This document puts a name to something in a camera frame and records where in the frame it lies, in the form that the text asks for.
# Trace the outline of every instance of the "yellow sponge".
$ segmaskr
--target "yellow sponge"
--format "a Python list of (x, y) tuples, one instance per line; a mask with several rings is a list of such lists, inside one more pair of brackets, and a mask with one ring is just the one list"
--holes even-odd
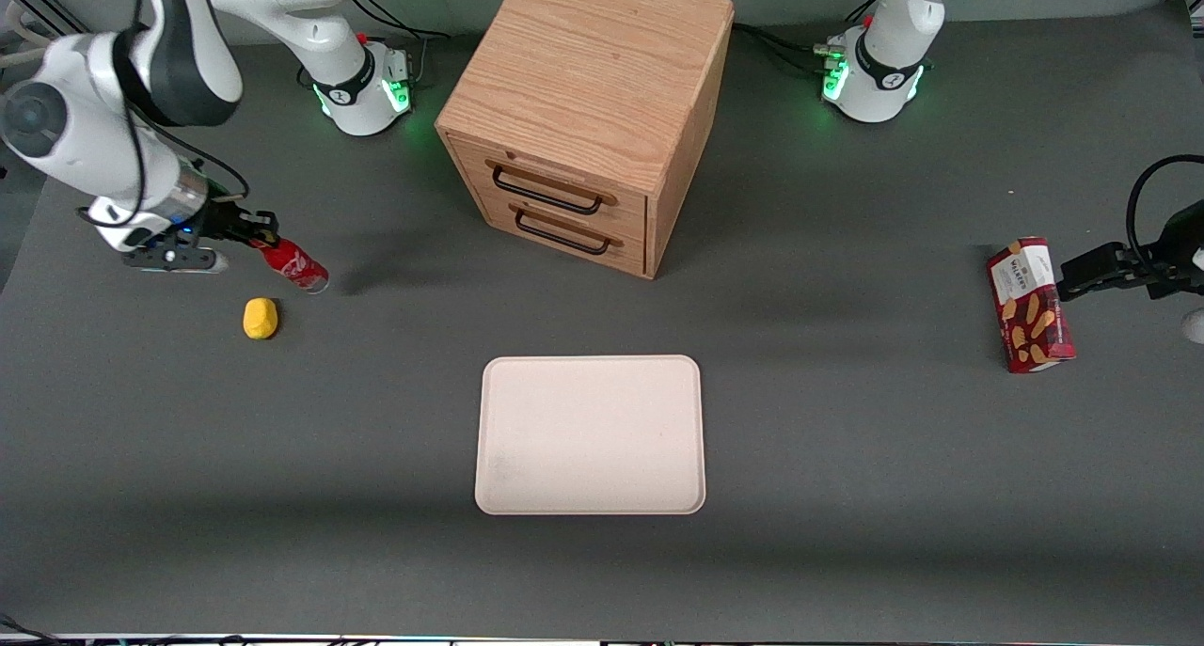
[(252, 298), (242, 313), (242, 330), (247, 337), (265, 340), (276, 333), (281, 318), (276, 313), (276, 303), (271, 298)]

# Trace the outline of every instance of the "red snack box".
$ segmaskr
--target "red snack box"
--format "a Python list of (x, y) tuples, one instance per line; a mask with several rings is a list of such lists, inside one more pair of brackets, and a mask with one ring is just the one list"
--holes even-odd
[(1016, 239), (987, 261), (1008, 371), (1037, 373), (1074, 360), (1074, 343), (1062, 315), (1049, 243), (1039, 236)]

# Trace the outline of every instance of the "wooden drawer cabinet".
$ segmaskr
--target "wooden drawer cabinet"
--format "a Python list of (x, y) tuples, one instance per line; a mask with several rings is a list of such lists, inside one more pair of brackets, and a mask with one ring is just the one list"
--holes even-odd
[(728, 0), (506, 0), (435, 123), (485, 221), (655, 277), (733, 13)]

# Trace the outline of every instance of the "black metal handle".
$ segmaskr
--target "black metal handle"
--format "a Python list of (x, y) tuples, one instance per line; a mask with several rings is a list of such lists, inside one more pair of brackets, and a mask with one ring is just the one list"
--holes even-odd
[(591, 206), (579, 206), (568, 203), (568, 201), (556, 200), (555, 196), (542, 195), (542, 192), (533, 191), (533, 189), (515, 186), (515, 184), (507, 183), (502, 179), (502, 166), (494, 166), (494, 184), (495, 186), (504, 189), (504, 191), (512, 191), (514, 195), (525, 196), (527, 200), (542, 201), (542, 203), (555, 206), (555, 208), (565, 209), (565, 212), (579, 213), (582, 217), (592, 217), (592, 214), (598, 213), (598, 208), (602, 206), (602, 197), (594, 197), (594, 205)]
[(565, 239), (562, 236), (551, 235), (549, 231), (539, 230), (539, 227), (525, 225), (525, 223), (523, 223), (524, 214), (526, 214), (524, 209), (515, 209), (514, 225), (518, 226), (519, 230), (525, 231), (525, 233), (542, 236), (542, 238), (548, 242), (562, 243), (567, 248), (576, 248), (577, 251), (589, 253), (590, 256), (602, 256), (603, 253), (607, 251), (607, 248), (610, 248), (610, 239), (602, 239), (602, 247), (585, 247), (584, 243), (577, 243), (573, 242), (573, 239)]

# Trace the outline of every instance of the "red can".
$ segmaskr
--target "red can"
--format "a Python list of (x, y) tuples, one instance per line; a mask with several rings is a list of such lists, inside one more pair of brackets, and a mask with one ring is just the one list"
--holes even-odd
[(314, 261), (296, 243), (281, 238), (281, 242), (276, 247), (268, 247), (268, 244), (261, 242), (254, 242), (253, 244), (258, 248), (259, 253), (262, 253), (264, 261), (267, 261), (267, 265), (272, 269), (276, 269), (279, 274), (284, 274), (284, 278), (295, 283), (301, 291), (318, 295), (321, 291), (326, 291), (326, 286), (330, 286), (330, 273), (326, 272), (326, 268), (323, 268), (319, 261)]

